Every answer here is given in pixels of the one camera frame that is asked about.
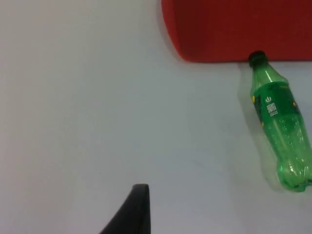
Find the logo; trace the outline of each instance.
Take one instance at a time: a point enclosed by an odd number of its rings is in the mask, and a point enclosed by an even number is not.
[[[267,97],[267,98],[265,99],[266,102],[270,102],[271,100],[272,100],[271,97]]]

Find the bottle neck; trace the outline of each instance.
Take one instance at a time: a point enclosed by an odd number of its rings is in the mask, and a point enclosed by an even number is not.
[[[288,83],[286,78],[281,76],[268,62],[257,65],[253,68],[253,94],[261,86],[272,82]]]

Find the green label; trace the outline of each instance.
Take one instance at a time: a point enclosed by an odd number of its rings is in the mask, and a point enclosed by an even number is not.
[[[273,82],[263,85],[252,98],[262,125],[280,115],[300,114],[289,85],[286,83]]]

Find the red object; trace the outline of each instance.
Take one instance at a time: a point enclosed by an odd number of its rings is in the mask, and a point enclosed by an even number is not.
[[[192,62],[312,60],[312,0],[162,0],[169,36]]]

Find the qr code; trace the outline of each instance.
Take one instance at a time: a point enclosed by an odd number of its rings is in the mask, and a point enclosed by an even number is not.
[[[272,104],[270,104],[270,105],[267,105],[267,109],[268,109],[268,112],[269,112],[269,113],[272,113],[272,112],[274,112],[274,111],[277,111],[276,106],[275,106],[275,103],[272,103]]]

